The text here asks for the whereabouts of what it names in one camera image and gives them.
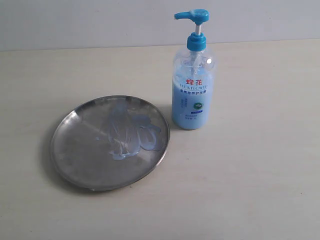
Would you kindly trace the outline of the blue pump lotion bottle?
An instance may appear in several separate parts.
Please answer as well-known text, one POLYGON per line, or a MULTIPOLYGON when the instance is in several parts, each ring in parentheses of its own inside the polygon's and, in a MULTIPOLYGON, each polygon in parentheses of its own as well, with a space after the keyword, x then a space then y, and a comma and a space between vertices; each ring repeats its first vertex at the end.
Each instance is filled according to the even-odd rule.
POLYGON ((216 62, 202 33, 209 12, 193 9, 176 13, 174 19, 191 20, 195 30, 188 36, 186 47, 173 59, 171 115, 178 127, 195 130, 208 120, 214 89, 216 62))

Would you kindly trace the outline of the blue soap smear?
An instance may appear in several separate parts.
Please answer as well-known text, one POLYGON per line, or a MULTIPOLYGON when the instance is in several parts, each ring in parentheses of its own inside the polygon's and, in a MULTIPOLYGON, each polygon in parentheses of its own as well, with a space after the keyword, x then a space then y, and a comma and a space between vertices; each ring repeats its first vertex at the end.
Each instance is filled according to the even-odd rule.
POLYGON ((124 100, 111 106, 100 131, 106 135, 108 153, 115 161, 133 157, 142 149, 159 151, 164 144, 161 128, 147 115, 132 112, 124 100))

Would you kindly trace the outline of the round stainless steel plate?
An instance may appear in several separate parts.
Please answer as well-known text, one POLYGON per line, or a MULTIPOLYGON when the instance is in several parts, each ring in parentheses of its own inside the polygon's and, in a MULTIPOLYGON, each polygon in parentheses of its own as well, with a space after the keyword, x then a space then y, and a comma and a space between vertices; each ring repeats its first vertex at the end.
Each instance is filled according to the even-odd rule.
POLYGON ((129 186, 151 173, 163 160, 170 141, 170 127, 163 113, 150 102, 134 96, 112 95, 85 102, 59 123, 50 143, 50 158, 57 173, 72 185, 91 191, 111 191, 129 186), (124 160, 109 154, 107 136, 100 128, 112 105, 128 103, 133 113, 147 115, 161 129, 159 151, 144 150, 124 160))

